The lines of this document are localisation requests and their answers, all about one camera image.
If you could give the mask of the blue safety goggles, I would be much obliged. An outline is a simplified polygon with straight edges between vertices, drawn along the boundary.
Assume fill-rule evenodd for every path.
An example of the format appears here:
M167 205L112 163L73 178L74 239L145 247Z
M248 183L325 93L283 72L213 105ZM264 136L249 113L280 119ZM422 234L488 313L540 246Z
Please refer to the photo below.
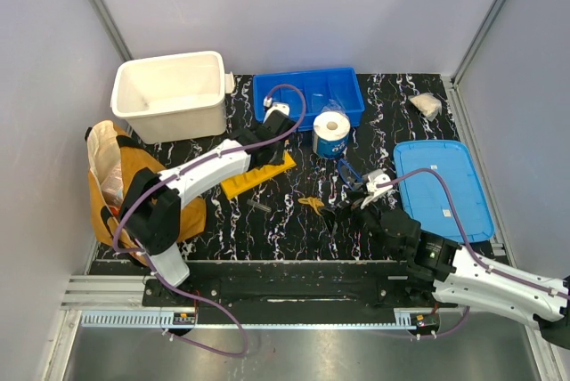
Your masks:
M350 191L364 190L366 176L358 173L345 158L338 160L337 171L340 179Z

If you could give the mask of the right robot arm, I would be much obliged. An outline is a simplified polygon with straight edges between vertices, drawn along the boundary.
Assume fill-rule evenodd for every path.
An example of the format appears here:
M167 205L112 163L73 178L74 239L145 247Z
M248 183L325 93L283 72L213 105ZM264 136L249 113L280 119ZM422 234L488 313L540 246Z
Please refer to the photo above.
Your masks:
M408 301L476 307L539 331L559 348L569 347L569 280L547 278L479 255L471 247L426 231L401 209L381 211L374 204L345 200L322 207L331 233L345 220L382 253L402 261L411 278L405 284Z

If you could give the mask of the tan rubber tubing knot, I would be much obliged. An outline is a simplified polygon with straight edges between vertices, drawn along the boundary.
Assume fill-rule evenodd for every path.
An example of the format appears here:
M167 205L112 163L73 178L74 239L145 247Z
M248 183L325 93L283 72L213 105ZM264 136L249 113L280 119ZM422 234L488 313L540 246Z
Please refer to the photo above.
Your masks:
M304 197L297 200L301 205L308 206L318 215L321 216L321 210L325 207L324 203L316 197Z

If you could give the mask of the yellow test tube rack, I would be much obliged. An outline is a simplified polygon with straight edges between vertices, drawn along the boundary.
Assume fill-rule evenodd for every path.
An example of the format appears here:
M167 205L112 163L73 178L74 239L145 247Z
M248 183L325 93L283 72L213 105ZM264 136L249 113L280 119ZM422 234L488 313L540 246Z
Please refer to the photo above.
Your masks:
M294 159L285 151L283 162L280 165L265 165L244 174L237 174L221 182L221 188L228 199L234 199L240 194L255 188L263 182L273 179L275 176L290 170L296 165L297 163Z

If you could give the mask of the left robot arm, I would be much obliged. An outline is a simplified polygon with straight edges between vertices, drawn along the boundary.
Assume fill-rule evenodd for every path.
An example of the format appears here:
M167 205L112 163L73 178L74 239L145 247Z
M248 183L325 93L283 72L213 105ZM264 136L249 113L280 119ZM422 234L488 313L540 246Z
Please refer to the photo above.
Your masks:
M165 282L161 293L173 305L191 300L190 269L177 241L184 209L203 192L238 174L264 166L278 166L284 141L298 128L286 114L275 111L264 123L240 129L207 153L157 173L145 167L135 173L119 211L118 237L126 232L151 268Z

